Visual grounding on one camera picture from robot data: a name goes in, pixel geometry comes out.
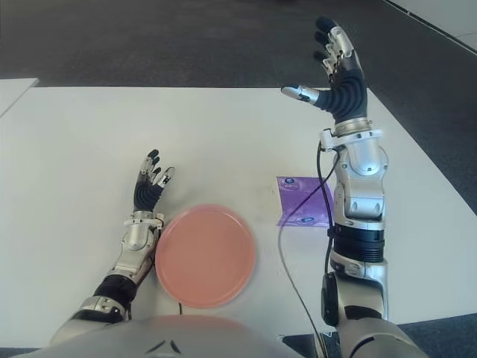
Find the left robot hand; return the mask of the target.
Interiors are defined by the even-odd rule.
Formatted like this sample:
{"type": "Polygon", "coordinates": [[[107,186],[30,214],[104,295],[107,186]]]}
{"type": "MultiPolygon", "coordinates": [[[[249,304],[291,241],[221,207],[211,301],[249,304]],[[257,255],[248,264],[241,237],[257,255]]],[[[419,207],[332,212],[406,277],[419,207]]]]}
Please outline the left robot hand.
{"type": "Polygon", "coordinates": [[[164,188],[174,177],[175,168],[165,171],[158,166],[159,150],[154,149],[142,161],[133,193],[133,211],[153,212],[162,196],[164,188]]]}

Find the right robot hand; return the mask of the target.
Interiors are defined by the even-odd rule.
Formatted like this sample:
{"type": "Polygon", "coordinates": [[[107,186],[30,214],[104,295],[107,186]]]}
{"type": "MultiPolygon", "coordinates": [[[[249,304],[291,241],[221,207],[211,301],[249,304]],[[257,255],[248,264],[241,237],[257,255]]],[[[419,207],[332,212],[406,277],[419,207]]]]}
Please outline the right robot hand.
{"type": "Polygon", "coordinates": [[[316,20],[315,40],[320,49],[313,58],[322,65],[329,89],[299,84],[281,88],[281,93],[331,113],[335,124],[367,116],[367,84],[358,53],[346,31],[334,20],[316,20]]]}

